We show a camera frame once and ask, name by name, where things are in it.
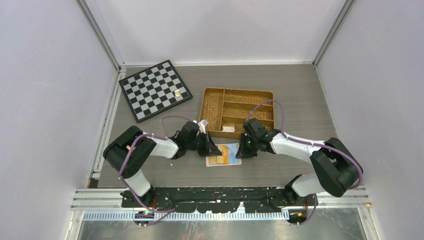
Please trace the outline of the beige leather card holder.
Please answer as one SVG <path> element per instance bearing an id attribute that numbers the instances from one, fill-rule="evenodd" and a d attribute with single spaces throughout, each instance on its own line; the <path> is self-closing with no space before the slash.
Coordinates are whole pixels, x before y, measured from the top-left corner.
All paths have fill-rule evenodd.
<path id="1" fill-rule="evenodd" d="M 227 144 L 218 144 L 218 145 L 226 145 L 229 148 L 228 165 L 217 164 L 216 163 L 217 156 L 207 156 L 205 158 L 206 167 L 224 167 L 224 166 L 236 166 L 236 165 L 242 164 L 242 159 L 236 158 L 236 153 L 240 145 L 239 143 L 227 143 Z"/>

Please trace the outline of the gold card black stripe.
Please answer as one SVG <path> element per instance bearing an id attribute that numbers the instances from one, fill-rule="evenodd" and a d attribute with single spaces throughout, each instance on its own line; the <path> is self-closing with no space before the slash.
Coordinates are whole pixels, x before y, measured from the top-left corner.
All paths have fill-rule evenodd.
<path id="1" fill-rule="evenodd" d="M 221 152 L 221 155 L 218 155 L 216 157 L 216 163 L 220 165 L 228 165 L 229 164 L 229 148 L 224 144 L 220 144 L 217 147 L 219 151 Z"/>

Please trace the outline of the white card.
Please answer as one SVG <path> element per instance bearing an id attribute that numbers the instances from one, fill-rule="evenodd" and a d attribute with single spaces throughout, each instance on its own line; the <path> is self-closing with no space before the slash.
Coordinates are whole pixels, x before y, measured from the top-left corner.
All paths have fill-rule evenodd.
<path id="1" fill-rule="evenodd" d="M 236 128 L 234 124 L 227 124 L 222 126 L 222 131 L 226 133 L 234 133 Z"/>

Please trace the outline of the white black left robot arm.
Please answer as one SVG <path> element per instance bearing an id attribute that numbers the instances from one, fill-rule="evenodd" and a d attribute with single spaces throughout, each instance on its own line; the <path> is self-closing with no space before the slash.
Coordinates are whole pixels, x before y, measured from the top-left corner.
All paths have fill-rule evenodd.
<path id="1" fill-rule="evenodd" d="M 103 158 L 118 172 L 118 178 L 132 191 L 141 207 L 153 202 L 151 184 L 142 172 L 142 166 L 151 157 L 179 159 L 187 151 L 196 151 L 200 157 L 221 156 L 222 152 L 206 132 L 206 121 L 188 121 L 171 137 L 146 133 L 133 125 L 110 143 Z"/>

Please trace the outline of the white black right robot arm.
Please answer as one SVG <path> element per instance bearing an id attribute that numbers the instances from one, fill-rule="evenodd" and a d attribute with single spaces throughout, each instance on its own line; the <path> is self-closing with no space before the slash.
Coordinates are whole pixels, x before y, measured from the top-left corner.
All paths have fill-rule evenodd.
<path id="1" fill-rule="evenodd" d="M 305 197 L 322 192 L 340 198 L 362 182 L 362 167 L 338 138 L 312 141 L 278 129 L 269 131 L 256 118 L 245 121 L 243 128 L 237 158 L 253 158 L 261 151 L 312 165 L 313 173 L 297 175 L 284 187 L 285 198 L 291 205 L 299 205 Z"/>

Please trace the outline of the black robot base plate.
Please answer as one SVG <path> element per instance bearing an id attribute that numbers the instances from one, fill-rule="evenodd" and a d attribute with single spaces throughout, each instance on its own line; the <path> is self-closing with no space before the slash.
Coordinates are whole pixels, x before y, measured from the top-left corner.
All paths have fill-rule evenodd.
<path id="1" fill-rule="evenodd" d="M 284 207 L 313 207 L 312 195 L 295 196 L 278 187 L 153 187 L 138 200 L 129 190 L 120 193 L 124 208 L 143 205 L 176 213 L 234 213 L 243 207 L 246 213 L 277 213 Z"/>

